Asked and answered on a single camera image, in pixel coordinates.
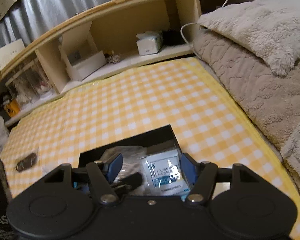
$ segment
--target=small dark object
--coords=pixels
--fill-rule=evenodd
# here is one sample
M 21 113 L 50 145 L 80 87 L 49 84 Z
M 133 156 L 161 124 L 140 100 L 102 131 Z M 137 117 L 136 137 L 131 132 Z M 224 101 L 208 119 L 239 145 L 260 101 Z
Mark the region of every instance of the small dark object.
M 0 116 L 3 118 L 4 122 L 7 122 L 11 118 L 3 106 L 0 106 Z
M 163 44 L 167 46 L 182 45 L 186 43 L 178 31 L 163 31 L 162 37 Z
M 7 99 L 12 99 L 12 96 L 10 95 L 10 93 L 8 91 L 6 92 L 2 92 L 0 94 L 0 106 L 3 106 L 3 102 L 4 100 L 7 100 Z
M 37 164 L 37 154 L 36 153 L 30 153 L 26 158 L 22 159 L 21 161 L 18 162 L 16 165 L 16 170 L 18 172 L 23 172 L 32 166 Z

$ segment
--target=pillow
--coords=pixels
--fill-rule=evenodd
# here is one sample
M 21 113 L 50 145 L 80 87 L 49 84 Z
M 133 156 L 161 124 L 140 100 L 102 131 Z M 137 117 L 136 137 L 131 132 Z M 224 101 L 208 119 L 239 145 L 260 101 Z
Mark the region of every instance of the pillow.
M 285 76 L 300 58 L 300 13 L 276 2 L 244 2 L 200 16 L 198 23 L 261 57 Z

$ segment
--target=tissue box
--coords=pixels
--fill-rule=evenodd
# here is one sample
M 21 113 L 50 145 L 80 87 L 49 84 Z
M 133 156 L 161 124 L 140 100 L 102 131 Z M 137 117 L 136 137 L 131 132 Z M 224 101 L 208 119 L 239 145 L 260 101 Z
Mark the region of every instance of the tissue box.
M 0 70 L 2 70 L 17 54 L 25 48 L 22 39 L 0 48 Z
M 158 53 L 162 47 L 162 32 L 145 32 L 137 34 L 139 55 L 148 55 Z

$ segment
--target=wooden headboard shelf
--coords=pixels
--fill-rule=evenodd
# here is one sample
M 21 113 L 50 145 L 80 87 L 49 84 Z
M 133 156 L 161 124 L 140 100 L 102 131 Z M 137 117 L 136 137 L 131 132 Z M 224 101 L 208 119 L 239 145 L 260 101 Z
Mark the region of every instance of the wooden headboard shelf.
M 220 1 L 224 2 L 224 0 L 112 0 L 57 25 L 29 44 L 0 71 L 0 82 L 3 82 L 19 64 L 28 57 L 36 55 L 56 93 L 51 98 L 22 110 L 7 121 L 6 125 L 12 125 L 29 114 L 34 107 L 60 98 L 70 89 L 87 82 L 109 77 L 131 67 L 192 54 L 189 46 L 178 45 L 164 47 L 158 54 L 139 56 L 136 34 L 155 30 L 180 30 L 182 25 L 195 22 L 202 13 L 220 6 Z M 252 0 L 230 0 L 230 3 L 244 1 Z M 65 71 L 66 66 L 61 60 L 58 49 L 59 38 L 75 27 L 74 36 L 78 36 L 80 27 L 82 32 L 86 33 L 87 26 L 90 26 L 89 31 L 98 50 L 113 50 L 115 53 L 120 53 L 122 61 L 117 64 L 106 64 L 81 82 L 71 81 Z M 197 26 L 185 28 L 187 38 L 193 39 L 197 30 Z

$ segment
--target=metal screw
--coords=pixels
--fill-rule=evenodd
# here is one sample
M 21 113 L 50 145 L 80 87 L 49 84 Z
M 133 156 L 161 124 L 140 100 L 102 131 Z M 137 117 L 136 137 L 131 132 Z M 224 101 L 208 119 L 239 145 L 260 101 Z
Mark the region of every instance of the metal screw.
M 105 194 L 101 196 L 100 200 L 105 204 L 109 204 L 115 202 L 117 198 L 112 194 Z
M 155 201 L 155 200 L 149 200 L 149 201 L 148 201 L 148 204 L 149 204 L 150 206 L 153 206 L 153 205 L 156 204 L 156 201 Z
M 192 203 L 198 203 L 203 200 L 203 196 L 200 194 L 191 194 L 188 196 L 188 200 L 191 201 Z

